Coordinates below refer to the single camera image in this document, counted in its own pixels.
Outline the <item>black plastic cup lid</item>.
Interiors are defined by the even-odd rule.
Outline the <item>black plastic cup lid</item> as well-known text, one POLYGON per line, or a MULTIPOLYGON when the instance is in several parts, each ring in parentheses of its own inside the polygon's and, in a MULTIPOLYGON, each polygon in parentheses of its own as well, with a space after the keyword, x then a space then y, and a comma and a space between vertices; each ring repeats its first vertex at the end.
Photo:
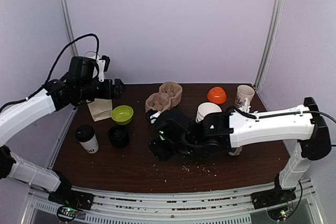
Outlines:
POLYGON ((95 131, 90 125, 81 125, 75 131, 75 138, 78 142, 90 141, 95 136, 95 131))

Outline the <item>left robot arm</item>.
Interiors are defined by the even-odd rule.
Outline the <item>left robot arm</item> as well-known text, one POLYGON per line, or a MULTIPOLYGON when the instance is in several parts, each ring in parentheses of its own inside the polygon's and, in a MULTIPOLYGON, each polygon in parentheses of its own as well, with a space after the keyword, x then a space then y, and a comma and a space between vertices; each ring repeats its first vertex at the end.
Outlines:
POLYGON ((13 138, 19 138, 33 124, 70 105, 78 107, 82 101, 118 99, 124 91, 120 79, 98 80, 69 84, 51 80, 36 95, 26 101, 10 106, 1 112, 1 178, 12 178, 54 192, 64 205, 71 205, 75 192, 65 186, 66 180, 51 169, 30 162, 9 148, 13 138))

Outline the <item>stack of cardboard cup carriers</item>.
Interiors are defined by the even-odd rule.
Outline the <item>stack of cardboard cup carriers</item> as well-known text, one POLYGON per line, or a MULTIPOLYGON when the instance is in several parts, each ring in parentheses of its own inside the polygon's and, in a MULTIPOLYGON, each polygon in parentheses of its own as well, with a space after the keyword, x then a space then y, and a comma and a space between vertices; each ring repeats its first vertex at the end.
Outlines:
POLYGON ((175 82, 165 82, 157 93, 151 94, 145 101, 145 112, 164 112, 176 107, 182 99, 183 88, 175 82))

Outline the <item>single white paper cup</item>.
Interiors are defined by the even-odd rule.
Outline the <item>single white paper cup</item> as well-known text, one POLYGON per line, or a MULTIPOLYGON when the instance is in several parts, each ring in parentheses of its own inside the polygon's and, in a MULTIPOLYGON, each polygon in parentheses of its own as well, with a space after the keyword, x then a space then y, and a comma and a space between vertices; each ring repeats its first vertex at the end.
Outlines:
POLYGON ((95 135, 89 140, 85 142, 79 141, 79 143, 89 154, 94 154, 99 149, 99 144, 95 135))

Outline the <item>stack of black cup lids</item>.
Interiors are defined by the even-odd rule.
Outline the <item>stack of black cup lids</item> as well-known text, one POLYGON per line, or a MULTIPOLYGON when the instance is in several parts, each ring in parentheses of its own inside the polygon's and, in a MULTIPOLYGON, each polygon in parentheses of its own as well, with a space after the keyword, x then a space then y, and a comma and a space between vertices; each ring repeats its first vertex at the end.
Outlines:
POLYGON ((125 148, 130 143, 128 130, 123 125, 116 125, 109 129, 108 138, 115 148, 125 148))

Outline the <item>white paper takeout bag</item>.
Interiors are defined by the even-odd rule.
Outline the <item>white paper takeout bag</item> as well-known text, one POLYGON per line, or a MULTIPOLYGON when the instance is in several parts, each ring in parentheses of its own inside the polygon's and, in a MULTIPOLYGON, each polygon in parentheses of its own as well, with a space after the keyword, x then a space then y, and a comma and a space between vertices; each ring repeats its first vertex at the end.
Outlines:
MULTIPOLYGON (((85 57, 95 59, 96 53, 94 51, 87 51, 84 54, 85 57)), ((99 67, 103 68, 103 63, 107 63, 107 60, 102 60, 102 56, 98 54, 98 59, 96 60, 99 67)), ((98 74, 98 81, 102 84, 102 80, 106 80, 104 70, 94 70, 93 76, 98 74)), ((98 99, 96 98, 93 102, 87 100, 87 106, 94 122, 105 120, 111 117, 112 111, 112 100, 98 99)))

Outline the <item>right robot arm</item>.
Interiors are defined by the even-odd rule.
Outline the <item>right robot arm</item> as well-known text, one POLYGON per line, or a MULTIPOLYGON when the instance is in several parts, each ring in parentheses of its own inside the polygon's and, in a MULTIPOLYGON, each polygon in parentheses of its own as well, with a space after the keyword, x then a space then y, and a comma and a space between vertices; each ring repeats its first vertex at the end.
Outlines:
POLYGON ((149 148, 160 161, 176 154, 207 157, 255 143, 297 140, 294 153, 269 192, 274 204, 289 196, 313 161, 331 152, 326 116, 311 97, 296 107, 278 111, 248 113, 230 106, 224 112, 211 112, 197 121, 176 108, 146 112, 147 120, 159 135, 149 143, 149 148))

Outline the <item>stack of white paper cups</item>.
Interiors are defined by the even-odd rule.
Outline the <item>stack of white paper cups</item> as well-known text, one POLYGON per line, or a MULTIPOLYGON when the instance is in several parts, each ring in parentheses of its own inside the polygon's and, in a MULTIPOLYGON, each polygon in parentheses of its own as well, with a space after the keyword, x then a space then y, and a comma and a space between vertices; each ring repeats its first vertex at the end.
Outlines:
POLYGON ((195 121, 200 123, 208 114, 217 112, 222 112, 222 109, 219 105, 211 102, 201 103, 197 108, 195 121))

